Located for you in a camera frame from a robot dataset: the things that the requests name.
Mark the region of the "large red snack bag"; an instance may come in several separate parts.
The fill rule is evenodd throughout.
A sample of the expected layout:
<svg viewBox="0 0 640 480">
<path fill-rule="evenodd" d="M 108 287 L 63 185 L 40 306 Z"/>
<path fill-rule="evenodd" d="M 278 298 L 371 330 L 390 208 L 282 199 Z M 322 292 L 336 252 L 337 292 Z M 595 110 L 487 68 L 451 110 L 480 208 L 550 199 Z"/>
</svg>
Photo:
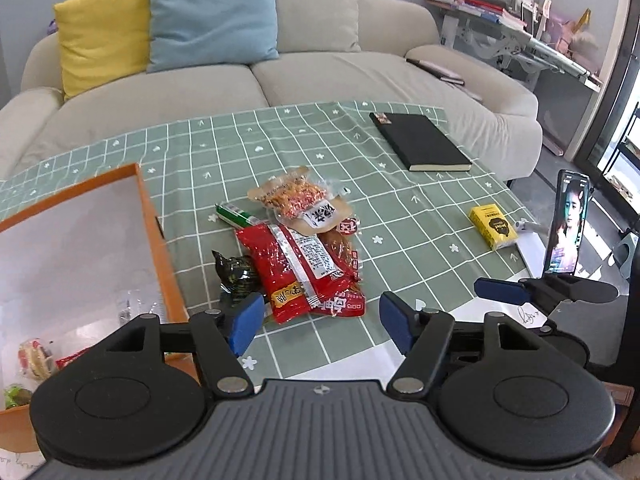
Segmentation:
<svg viewBox="0 0 640 480">
<path fill-rule="evenodd" d="M 282 224 L 263 223 L 236 232 L 253 260 L 279 324 L 304 314 L 358 318 L 366 297 L 348 269 L 341 270 L 318 235 L 303 236 Z"/>
</svg>

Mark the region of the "orange spicy snack packet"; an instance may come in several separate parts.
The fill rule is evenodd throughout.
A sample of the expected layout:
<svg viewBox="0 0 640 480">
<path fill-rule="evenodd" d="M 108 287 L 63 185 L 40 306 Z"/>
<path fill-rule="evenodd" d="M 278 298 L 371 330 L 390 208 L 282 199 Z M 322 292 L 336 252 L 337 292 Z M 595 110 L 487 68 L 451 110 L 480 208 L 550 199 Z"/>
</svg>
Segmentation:
<svg viewBox="0 0 640 480">
<path fill-rule="evenodd" d="M 288 170 L 247 192 L 277 222 L 305 236 L 328 232 L 354 214 L 352 206 L 306 166 Z"/>
</svg>

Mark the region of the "dark green seaweed packet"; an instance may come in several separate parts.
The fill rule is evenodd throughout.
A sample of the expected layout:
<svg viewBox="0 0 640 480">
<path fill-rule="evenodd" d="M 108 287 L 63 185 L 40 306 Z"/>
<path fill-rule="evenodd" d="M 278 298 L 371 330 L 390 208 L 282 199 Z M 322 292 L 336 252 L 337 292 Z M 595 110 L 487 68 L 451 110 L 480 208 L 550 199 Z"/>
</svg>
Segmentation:
<svg viewBox="0 0 640 480">
<path fill-rule="evenodd" d="M 212 254 L 220 279 L 223 304 L 234 307 L 253 292 L 262 290 L 262 282 L 249 256 L 226 258 L 216 250 L 213 250 Z"/>
</svg>

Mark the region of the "yellow tissue pack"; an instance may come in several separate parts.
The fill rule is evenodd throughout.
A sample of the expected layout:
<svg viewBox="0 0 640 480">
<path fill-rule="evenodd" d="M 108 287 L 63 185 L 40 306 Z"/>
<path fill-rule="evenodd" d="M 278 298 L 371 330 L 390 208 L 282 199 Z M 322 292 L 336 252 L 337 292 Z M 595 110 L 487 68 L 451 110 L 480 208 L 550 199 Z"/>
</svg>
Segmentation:
<svg viewBox="0 0 640 480">
<path fill-rule="evenodd" d="M 497 204 L 473 207 L 469 219 L 491 250 L 510 247 L 518 239 L 514 227 Z"/>
</svg>

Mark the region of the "green grid tablecloth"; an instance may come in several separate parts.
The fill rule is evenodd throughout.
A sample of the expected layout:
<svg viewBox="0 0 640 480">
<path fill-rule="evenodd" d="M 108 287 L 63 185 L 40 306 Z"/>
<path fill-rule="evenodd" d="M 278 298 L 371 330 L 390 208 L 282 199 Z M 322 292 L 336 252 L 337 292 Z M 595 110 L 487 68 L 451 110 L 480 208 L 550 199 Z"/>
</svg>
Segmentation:
<svg viewBox="0 0 640 480">
<path fill-rule="evenodd" d="M 310 374 L 384 344 L 383 292 L 417 309 L 472 306 L 478 278 L 520 278 L 470 220 L 528 211 L 478 162 L 411 172 L 376 128 L 394 115 L 449 127 L 439 108 L 375 102 L 285 105 L 178 120 L 44 155 L 1 181 L 1 212 L 135 164 L 160 216 L 186 306 L 217 307 L 216 264 L 269 264 L 269 311 L 240 364 L 255 382 Z"/>
</svg>

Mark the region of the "smartphone on stand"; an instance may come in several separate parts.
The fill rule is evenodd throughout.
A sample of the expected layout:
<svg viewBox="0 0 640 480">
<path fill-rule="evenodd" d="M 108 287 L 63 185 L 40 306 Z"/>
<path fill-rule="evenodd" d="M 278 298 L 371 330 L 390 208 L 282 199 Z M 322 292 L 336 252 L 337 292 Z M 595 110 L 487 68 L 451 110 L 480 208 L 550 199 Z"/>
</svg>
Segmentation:
<svg viewBox="0 0 640 480">
<path fill-rule="evenodd" d="M 575 273 L 590 195 L 590 180 L 585 174 L 559 171 L 543 274 Z"/>
</svg>

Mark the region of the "green white candy pack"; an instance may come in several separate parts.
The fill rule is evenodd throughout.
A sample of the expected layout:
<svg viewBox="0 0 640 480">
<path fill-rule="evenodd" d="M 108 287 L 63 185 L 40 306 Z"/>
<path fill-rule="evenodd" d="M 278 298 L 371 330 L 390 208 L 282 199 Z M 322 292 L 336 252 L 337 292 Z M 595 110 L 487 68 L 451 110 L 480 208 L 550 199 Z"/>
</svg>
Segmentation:
<svg viewBox="0 0 640 480">
<path fill-rule="evenodd" d="M 250 214 L 231 204 L 217 204 L 215 206 L 215 214 L 220 220 L 237 230 L 246 229 L 250 226 L 259 226 L 264 223 L 264 220 L 255 217 L 254 214 Z"/>
</svg>

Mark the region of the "small red snack packets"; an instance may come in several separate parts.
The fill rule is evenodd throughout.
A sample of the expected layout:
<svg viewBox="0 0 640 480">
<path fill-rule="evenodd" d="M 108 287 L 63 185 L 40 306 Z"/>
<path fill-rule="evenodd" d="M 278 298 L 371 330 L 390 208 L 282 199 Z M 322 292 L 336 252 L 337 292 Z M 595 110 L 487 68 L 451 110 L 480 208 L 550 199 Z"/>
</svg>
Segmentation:
<svg viewBox="0 0 640 480">
<path fill-rule="evenodd" d="M 320 242 L 340 269 L 348 269 L 356 281 L 360 280 L 360 259 L 354 242 L 358 228 L 359 220 L 356 217 L 349 217 L 332 230 L 318 235 Z"/>
</svg>

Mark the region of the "orange cardboard box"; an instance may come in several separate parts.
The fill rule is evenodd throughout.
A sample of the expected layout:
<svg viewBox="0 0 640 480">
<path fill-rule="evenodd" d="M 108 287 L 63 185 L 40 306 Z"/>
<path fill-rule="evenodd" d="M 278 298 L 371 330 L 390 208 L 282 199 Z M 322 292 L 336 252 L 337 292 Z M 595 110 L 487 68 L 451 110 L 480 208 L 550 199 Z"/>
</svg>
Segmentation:
<svg viewBox="0 0 640 480">
<path fill-rule="evenodd" d="M 66 365 L 141 313 L 186 321 L 156 208 L 139 165 L 46 196 L 1 222 L 1 475 L 41 457 L 27 364 Z"/>
</svg>

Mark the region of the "black notebook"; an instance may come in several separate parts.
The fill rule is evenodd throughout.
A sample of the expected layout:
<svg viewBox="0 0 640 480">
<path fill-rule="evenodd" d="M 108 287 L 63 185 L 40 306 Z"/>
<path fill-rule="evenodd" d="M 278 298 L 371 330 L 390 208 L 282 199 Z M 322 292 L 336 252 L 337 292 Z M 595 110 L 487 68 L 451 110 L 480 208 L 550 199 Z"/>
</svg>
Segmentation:
<svg viewBox="0 0 640 480">
<path fill-rule="evenodd" d="M 384 112 L 372 112 L 369 117 L 407 170 L 471 170 L 472 162 L 430 118 Z"/>
</svg>

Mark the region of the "dark tablet on sofa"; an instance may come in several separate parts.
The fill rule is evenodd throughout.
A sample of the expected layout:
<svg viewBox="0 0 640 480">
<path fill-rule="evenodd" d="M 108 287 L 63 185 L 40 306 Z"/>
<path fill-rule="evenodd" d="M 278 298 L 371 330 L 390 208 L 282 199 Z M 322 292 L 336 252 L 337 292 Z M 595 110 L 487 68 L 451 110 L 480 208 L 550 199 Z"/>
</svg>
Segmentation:
<svg viewBox="0 0 640 480">
<path fill-rule="evenodd" d="M 448 84 L 454 84 L 455 86 L 460 87 L 465 86 L 464 79 L 452 70 L 448 70 L 448 68 L 439 66 L 431 62 L 416 60 L 415 58 L 406 58 L 406 62 L 413 66 L 416 66 L 417 68 L 420 68 L 420 70 L 427 72 L 428 74 L 436 77 L 443 82 L 448 82 Z"/>
</svg>

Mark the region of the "white study desk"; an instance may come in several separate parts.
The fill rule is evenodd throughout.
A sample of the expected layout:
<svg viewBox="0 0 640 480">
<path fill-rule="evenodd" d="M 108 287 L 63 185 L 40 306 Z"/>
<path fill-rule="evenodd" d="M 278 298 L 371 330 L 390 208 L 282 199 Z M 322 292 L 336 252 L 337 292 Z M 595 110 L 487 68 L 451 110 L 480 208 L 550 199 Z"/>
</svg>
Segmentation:
<svg viewBox="0 0 640 480">
<path fill-rule="evenodd" d="M 512 63 L 533 90 L 543 72 L 570 76 L 598 93 L 602 88 L 595 59 L 599 46 L 589 32 L 592 11 L 576 20 L 552 9 L 552 0 L 426 0 L 444 14 L 440 43 L 460 40 L 481 60 L 507 72 Z"/>
</svg>

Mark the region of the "light blue cushion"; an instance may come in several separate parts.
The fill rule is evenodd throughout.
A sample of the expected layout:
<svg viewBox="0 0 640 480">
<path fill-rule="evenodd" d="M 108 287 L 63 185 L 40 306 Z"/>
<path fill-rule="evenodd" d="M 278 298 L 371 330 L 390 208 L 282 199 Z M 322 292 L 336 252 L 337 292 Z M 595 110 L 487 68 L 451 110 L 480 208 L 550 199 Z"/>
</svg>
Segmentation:
<svg viewBox="0 0 640 480">
<path fill-rule="evenodd" d="M 150 0 L 149 73 L 279 56 L 276 0 Z"/>
</svg>

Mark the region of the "yellow cushion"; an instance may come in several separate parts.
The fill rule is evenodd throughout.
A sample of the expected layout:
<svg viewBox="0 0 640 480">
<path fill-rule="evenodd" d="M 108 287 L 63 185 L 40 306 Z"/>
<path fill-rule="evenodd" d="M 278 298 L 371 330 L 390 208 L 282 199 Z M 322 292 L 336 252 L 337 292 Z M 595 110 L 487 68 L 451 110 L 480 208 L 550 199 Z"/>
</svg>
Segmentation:
<svg viewBox="0 0 640 480">
<path fill-rule="evenodd" d="M 66 99 L 146 70 L 150 0 L 65 0 L 53 11 Z"/>
</svg>

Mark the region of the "beige back cushion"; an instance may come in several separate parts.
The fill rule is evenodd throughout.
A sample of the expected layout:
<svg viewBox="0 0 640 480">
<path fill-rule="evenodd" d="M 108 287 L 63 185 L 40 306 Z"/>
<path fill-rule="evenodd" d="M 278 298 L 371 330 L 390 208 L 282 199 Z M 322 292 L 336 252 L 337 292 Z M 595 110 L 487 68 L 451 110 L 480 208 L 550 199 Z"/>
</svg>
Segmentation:
<svg viewBox="0 0 640 480">
<path fill-rule="evenodd" d="M 358 0 L 276 0 L 281 53 L 358 52 Z"/>
</svg>

